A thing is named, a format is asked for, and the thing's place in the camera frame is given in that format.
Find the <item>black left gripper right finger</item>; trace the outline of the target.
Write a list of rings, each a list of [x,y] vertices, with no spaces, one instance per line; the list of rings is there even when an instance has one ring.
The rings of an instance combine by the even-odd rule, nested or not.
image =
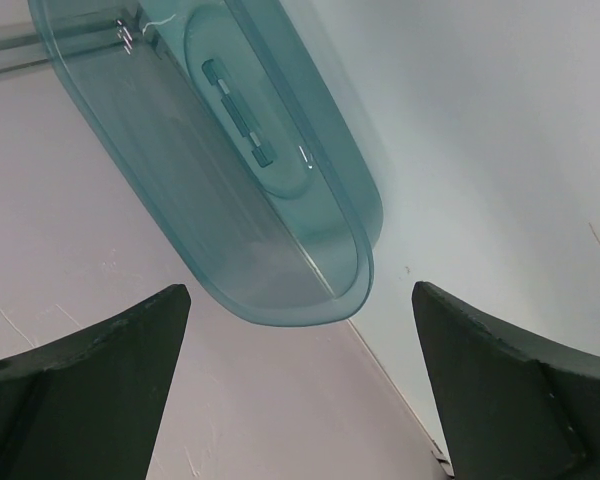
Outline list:
[[[430,282],[411,300],[456,478],[600,479],[599,356]]]

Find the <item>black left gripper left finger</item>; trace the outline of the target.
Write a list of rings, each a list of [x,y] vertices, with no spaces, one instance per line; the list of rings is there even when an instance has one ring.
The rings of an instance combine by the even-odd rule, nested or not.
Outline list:
[[[191,298],[171,285],[0,360],[0,479],[146,477]]]

